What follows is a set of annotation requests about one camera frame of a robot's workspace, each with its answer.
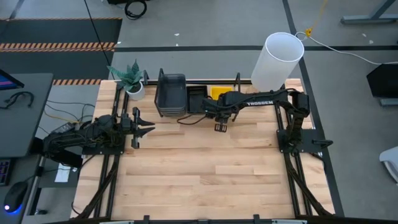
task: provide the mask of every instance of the blue light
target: blue light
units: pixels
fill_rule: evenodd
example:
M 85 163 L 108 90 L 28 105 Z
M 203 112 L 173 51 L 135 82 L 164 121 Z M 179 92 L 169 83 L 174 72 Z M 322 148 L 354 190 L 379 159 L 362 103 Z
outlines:
M 10 215 L 17 215 L 18 213 L 20 213 L 22 210 L 22 204 L 19 206 L 19 208 L 13 212 L 7 212 Z

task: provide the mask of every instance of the black tray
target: black tray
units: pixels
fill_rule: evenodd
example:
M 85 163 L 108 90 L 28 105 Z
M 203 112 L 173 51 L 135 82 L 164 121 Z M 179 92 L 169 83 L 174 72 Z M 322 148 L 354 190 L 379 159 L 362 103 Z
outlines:
M 164 74 L 160 69 L 155 104 L 160 115 L 185 114 L 187 87 L 184 74 Z

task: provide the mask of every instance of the potted plant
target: potted plant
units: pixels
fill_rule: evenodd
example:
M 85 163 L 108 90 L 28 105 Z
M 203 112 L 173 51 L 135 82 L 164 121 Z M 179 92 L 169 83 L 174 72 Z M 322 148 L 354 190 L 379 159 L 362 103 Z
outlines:
M 127 72 L 120 72 L 114 67 L 108 66 L 108 69 L 113 74 L 116 74 L 122 82 L 124 89 L 133 100 L 141 100 L 145 96 L 145 88 L 140 81 L 144 71 L 140 71 L 137 60 L 134 62 L 132 67 L 127 65 Z

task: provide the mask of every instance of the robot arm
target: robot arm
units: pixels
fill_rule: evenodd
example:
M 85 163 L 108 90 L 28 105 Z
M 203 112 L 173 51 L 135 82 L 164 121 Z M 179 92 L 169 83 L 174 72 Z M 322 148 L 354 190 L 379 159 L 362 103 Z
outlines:
M 85 129 L 65 133 L 51 133 L 43 140 L 43 151 L 41 154 L 56 162 L 79 168 L 82 162 L 81 156 L 67 151 L 65 148 L 81 146 L 83 149 L 114 149 L 124 145 L 125 135 L 133 134 L 131 145 L 134 149 L 138 149 L 138 138 L 155 129 L 154 127 L 140 128 L 139 126 L 155 124 L 142 120 L 138 108 L 133 108 L 133 116 L 134 119 L 131 120 L 128 114 L 122 114 L 121 122 L 118 123 L 115 114 L 104 115 L 96 118 Z
M 285 89 L 263 93 L 241 93 L 229 91 L 220 95 L 218 100 L 203 99 L 202 108 L 206 117 L 215 118 L 215 131 L 226 132 L 229 117 L 234 114 L 235 121 L 239 111 L 247 106 L 267 106 L 279 104 L 293 116 L 292 124 L 287 127 L 288 142 L 297 144 L 301 140 L 301 127 L 304 118 L 310 114 L 309 98 L 306 94 L 294 89 Z

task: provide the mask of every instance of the black plastic bin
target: black plastic bin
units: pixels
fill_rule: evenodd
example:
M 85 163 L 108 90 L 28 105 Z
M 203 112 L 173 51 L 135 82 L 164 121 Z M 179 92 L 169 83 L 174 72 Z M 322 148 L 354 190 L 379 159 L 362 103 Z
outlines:
M 207 86 L 187 86 L 187 112 L 195 114 L 205 113 L 201 108 L 201 102 L 207 96 Z
M 155 105 L 161 117 L 183 116 L 187 110 L 187 83 L 184 74 L 164 74 L 160 69 Z

